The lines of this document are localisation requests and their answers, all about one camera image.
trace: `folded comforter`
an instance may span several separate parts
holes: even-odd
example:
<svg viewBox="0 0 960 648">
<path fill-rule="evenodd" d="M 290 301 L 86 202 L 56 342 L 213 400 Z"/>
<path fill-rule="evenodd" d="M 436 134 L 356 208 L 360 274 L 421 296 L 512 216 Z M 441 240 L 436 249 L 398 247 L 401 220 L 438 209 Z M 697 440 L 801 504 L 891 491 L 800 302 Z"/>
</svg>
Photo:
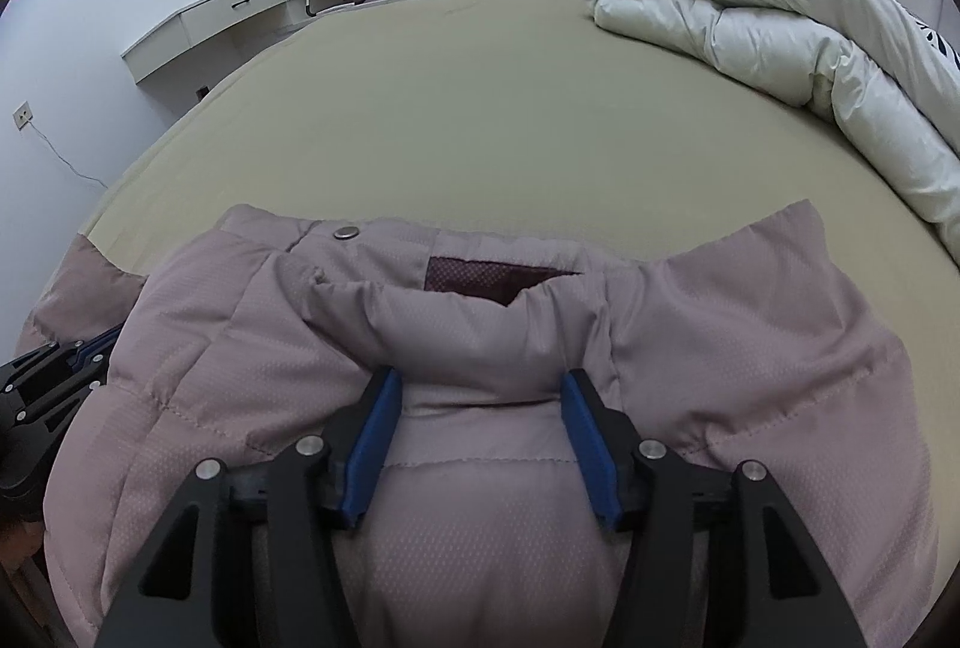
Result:
<svg viewBox="0 0 960 648">
<path fill-rule="evenodd" d="M 601 642 L 628 539 L 599 530 L 560 419 L 577 367 L 686 459 L 769 464 L 870 645 L 918 625 L 936 531 L 909 360 L 809 203 L 650 263 L 400 221 L 337 239 L 342 225 L 234 207 L 142 293 L 88 242 L 67 256 L 24 346 L 136 300 L 46 495 L 80 645 L 196 461 L 272 458 L 381 364 L 404 376 L 400 425 L 365 523 L 335 541 L 367 648 Z M 88 301 L 64 314 L 72 298 Z"/>
<path fill-rule="evenodd" d="M 895 0 L 588 1 L 600 28 L 835 122 L 960 262 L 960 69 Z"/>
</svg>

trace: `beige bed sheet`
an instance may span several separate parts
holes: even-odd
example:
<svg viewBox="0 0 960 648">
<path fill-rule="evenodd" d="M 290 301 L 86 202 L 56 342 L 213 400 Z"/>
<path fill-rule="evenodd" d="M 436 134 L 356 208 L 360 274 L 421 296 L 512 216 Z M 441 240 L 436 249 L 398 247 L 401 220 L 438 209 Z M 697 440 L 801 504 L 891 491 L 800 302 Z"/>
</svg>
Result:
<svg viewBox="0 0 960 648">
<path fill-rule="evenodd" d="M 246 202 L 654 258 L 798 199 L 813 201 L 834 261 L 912 359 L 939 592 L 960 559 L 957 267 L 835 127 L 599 31 L 580 0 L 406 0 L 320 18 L 222 82 L 85 233 L 147 272 Z"/>
</svg>

